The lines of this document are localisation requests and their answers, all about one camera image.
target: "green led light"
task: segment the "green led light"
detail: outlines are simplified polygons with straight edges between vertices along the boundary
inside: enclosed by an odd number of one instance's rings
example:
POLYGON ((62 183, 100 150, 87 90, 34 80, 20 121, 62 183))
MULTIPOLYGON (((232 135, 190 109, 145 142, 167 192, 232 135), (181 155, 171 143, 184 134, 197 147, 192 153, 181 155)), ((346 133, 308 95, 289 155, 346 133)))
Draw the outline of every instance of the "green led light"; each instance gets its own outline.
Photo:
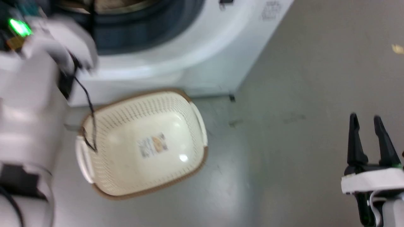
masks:
POLYGON ((393 167, 393 168, 402 169, 402 168, 403 168, 403 165, 400 163, 400 164, 395 164, 395 165, 393 165, 392 167, 393 167))
POLYGON ((10 19, 8 21, 8 23, 10 24, 11 28, 17 32, 17 34, 19 34, 22 37, 26 37, 32 34, 31 29, 28 27, 28 25, 26 23, 24 23, 23 21, 18 21, 18 20, 14 20, 14 19, 10 19))

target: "floor stain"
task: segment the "floor stain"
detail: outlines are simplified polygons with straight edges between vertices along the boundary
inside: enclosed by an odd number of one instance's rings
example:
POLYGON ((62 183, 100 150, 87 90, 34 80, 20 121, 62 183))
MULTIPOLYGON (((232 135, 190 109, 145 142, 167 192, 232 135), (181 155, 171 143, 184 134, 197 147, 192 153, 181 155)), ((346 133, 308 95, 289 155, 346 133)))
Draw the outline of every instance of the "floor stain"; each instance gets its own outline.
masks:
POLYGON ((220 169, 220 166, 219 166, 219 165, 217 165, 217 169, 219 170, 219 173, 220 173, 221 175, 223 175, 222 170, 220 169))
POLYGON ((229 126, 231 128, 235 128, 237 125, 242 124, 243 122, 244 122, 243 119, 237 119, 237 120, 234 120, 234 121, 229 121, 229 126))

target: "label sticker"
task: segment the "label sticker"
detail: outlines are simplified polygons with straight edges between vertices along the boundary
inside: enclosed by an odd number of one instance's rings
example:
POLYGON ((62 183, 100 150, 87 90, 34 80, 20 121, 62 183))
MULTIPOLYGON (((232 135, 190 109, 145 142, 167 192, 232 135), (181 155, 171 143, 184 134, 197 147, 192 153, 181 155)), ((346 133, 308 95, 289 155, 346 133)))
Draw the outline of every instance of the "label sticker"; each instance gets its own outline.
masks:
POLYGON ((149 158, 168 151, 166 138, 163 133, 158 136, 140 139, 137 141, 137 145, 143 158, 149 158))
POLYGON ((273 21, 280 14, 281 9, 282 5, 279 1, 268 1, 261 13, 261 18, 264 21, 273 21))

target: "black cable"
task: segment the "black cable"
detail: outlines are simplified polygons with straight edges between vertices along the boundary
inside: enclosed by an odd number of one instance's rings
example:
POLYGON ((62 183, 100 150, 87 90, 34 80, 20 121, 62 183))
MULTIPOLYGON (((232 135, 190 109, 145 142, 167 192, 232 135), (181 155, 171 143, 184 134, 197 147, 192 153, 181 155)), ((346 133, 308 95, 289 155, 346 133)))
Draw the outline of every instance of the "black cable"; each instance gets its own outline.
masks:
POLYGON ((4 197, 10 202, 10 204, 13 206, 18 219, 20 220, 20 226, 24 227, 24 218, 23 214, 21 213, 20 207, 16 203, 16 201, 12 198, 12 196, 3 188, 0 186, 0 194, 4 195, 4 197))
POLYGON ((82 65, 80 64, 80 62, 78 61, 78 59, 72 55, 72 53, 70 53, 70 56, 72 57, 73 63, 74 63, 74 73, 73 73, 73 78, 75 79, 75 81, 80 85, 80 87, 83 89, 84 93, 86 93, 87 96, 87 102, 88 102, 88 107, 90 108, 90 115, 91 115, 91 120, 93 121, 93 145, 90 144, 90 142, 87 140, 86 137, 86 129, 84 128, 84 126, 82 126, 81 131, 83 132, 83 138, 84 138, 84 142, 86 143, 86 145, 88 147, 90 147, 95 153, 98 152, 97 150, 97 143, 96 143, 96 136, 97 136, 97 126, 95 123, 95 116, 94 116, 94 107, 93 107, 93 103, 90 100, 90 95, 87 91, 87 89, 83 86, 82 83, 80 83, 80 81, 77 78, 77 70, 82 68, 82 65))
POLYGON ((77 77, 74 77, 74 79, 76 80, 76 82, 81 86, 81 88, 84 90, 84 93, 86 93, 87 96, 87 101, 88 101, 88 106, 90 108, 91 111, 91 118, 93 121, 93 145, 91 145, 89 143, 89 141, 86 138, 86 129, 84 128, 84 126, 81 128, 82 132, 83 132, 83 137, 84 137, 84 142, 86 143, 87 146, 89 146, 94 152, 97 152, 97 143, 96 143, 96 135, 97 135, 97 126, 95 124, 95 117, 94 117, 94 107, 93 104, 91 103, 90 100, 90 95, 88 94, 87 89, 83 86, 82 83, 80 83, 80 81, 77 79, 77 77))

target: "wire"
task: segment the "wire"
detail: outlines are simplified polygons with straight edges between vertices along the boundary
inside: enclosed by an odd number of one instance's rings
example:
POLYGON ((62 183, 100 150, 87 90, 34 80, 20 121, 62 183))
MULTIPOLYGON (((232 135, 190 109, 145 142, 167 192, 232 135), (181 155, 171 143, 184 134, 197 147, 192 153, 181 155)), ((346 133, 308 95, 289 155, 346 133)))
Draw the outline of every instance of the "wire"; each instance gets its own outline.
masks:
POLYGON ((87 138, 86 138, 86 129, 85 129, 84 126, 83 126, 83 127, 81 128, 81 130, 82 130, 82 132, 83 132, 84 142, 85 142, 86 145, 87 145, 88 147, 90 147, 94 152, 98 152, 98 150, 97 150, 96 138, 95 138, 96 135, 97 135, 97 126, 96 126, 96 124, 95 124, 94 107, 93 107, 93 104, 91 103, 90 95, 88 94, 87 89, 83 86, 82 83, 80 83, 80 81, 77 79, 77 77, 74 77, 74 79, 75 79, 76 82, 80 85, 80 87, 84 90, 84 93, 86 93, 87 101, 88 101, 88 106, 89 106, 90 111, 91 111, 91 114, 90 114, 90 115, 91 115, 91 118, 92 118, 92 121, 93 121, 93 134, 92 134, 92 137, 93 137, 93 145, 91 145, 90 142, 87 140, 87 138))
POLYGON ((16 201, 12 198, 12 196, 3 188, 0 186, 0 194, 4 195, 4 197, 10 202, 10 204, 13 206, 18 219, 20 220, 20 226, 24 227, 24 218, 23 214, 21 213, 20 207, 16 203, 16 201))

